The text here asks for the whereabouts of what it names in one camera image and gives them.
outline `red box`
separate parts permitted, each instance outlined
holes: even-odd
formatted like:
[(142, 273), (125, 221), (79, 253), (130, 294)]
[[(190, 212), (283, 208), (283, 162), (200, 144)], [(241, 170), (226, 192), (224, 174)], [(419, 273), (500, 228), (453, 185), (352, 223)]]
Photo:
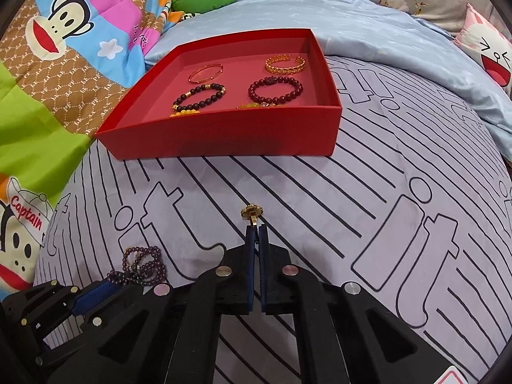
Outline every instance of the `red box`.
[[(282, 106), (240, 108), (271, 56), (289, 54), (306, 67), (292, 75), (304, 92)], [(221, 63), (224, 70), (206, 83), (220, 83), (226, 94), (199, 114), (170, 115), (173, 101), (196, 85), (190, 74), (203, 65)], [(293, 90), (288, 84), (260, 87), (261, 96)], [(213, 93), (200, 92), (187, 102)], [(341, 104), (316, 38), (309, 29), (272, 29), (212, 37), (176, 47), (125, 95), (99, 131), (98, 138), (119, 160), (175, 156), (329, 156), (340, 125)]]

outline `paul frank monkey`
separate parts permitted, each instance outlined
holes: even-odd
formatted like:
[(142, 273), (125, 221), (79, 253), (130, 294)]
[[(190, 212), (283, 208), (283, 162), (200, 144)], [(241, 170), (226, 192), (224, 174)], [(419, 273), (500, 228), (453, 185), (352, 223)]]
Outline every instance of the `paul frank monkey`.
[(85, 0), (54, 0), (48, 17), (34, 16), (25, 28), (27, 43), (37, 57), (55, 60), (66, 52), (65, 40), (81, 36), (94, 27)]
[(23, 189), (9, 178), (0, 198), (0, 299), (30, 288), (53, 209), (44, 193)]

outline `rivet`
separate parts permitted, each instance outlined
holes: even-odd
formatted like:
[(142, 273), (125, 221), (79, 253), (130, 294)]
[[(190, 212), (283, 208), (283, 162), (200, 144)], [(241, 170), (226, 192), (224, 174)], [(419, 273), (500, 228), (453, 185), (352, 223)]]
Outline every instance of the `rivet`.
[(219, 277), (227, 277), (230, 276), (231, 273), (233, 273), (233, 270), (228, 266), (219, 266), (215, 269), (215, 274)]
[(153, 289), (153, 293), (155, 293), (157, 296), (167, 296), (170, 291), (171, 287), (165, 283), (160, 283)]
[(361, 286), (354, 282), (349, 282), (343, 287), (348, 294), (359, 294)]
[(282, 272), (285, 276), (296, 276), (299, 274), (299, 268), (293, 264), (289, 264), (283, 267)]

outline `cartoon pillow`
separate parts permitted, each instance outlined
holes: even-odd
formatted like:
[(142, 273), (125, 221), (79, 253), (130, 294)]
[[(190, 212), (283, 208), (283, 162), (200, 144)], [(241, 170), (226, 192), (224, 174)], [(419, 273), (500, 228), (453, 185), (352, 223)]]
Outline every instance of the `cartoon pillow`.
[(512, 44), (470, 4), (464, 28), (454, 43), (510, 96)]
[(32, 286), (35, 266), (53, 209), (46, 195), (22, 189), (0, 175), (0, 300)]

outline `pink pillow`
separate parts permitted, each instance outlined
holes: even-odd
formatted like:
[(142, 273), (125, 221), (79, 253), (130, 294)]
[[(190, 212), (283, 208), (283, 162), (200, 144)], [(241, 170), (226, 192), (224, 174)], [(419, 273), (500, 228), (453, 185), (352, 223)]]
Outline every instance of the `pink pillow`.
[(512, 44), (470, 4), (464, 28), (454, 41), (510, 96)]

